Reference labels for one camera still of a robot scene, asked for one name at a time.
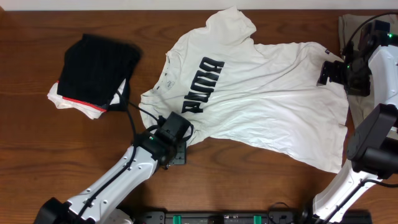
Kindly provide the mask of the white printed t-shirt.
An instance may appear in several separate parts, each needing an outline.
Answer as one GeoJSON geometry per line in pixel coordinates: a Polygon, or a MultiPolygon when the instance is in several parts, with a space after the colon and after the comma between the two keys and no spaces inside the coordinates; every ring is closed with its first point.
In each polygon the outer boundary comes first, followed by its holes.
{"type": "Polygon", "coordinates": [[[324,62],[337,56],[316,42],[255,44],[255,31],[232,7],[182,35],[159,81],[141,95],[144,126],[174,112],[193,124],[191,145],[231,139],[339,172],[346,92],[336,83],[317,85],[324,62]]]}

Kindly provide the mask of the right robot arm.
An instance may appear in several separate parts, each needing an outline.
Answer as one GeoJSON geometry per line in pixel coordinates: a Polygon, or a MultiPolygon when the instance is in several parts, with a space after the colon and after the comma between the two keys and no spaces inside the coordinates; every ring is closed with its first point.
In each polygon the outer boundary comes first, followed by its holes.
{"type": "Polygon", "coordinates": [[[350,206],[373,185],[397,173],[397,34],[388,22],[373,16],[357,29],[359,44],[349,40],[343,62],[324,62],[318,85],[335,82],[347,94],[374,95],[374,109],[355,129],[346,162],[327,188],[303,209],[299,223],[371,223],[368,212],[349,212],[350,206]]]}

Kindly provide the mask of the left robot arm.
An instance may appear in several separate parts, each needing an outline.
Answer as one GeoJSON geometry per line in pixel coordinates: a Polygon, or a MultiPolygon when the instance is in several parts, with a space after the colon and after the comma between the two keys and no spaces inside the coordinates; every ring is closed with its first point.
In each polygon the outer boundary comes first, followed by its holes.
{"type": "Polygon", "coordinates": [[[156,125],[134,136],[122,158],[94,184],[66,202],[54,197],[45,202],[34,223],[105,223],[131,191],[186,145],[187,131],[193,131],[193,124],[179,114],[160,117],[156,125]]]}

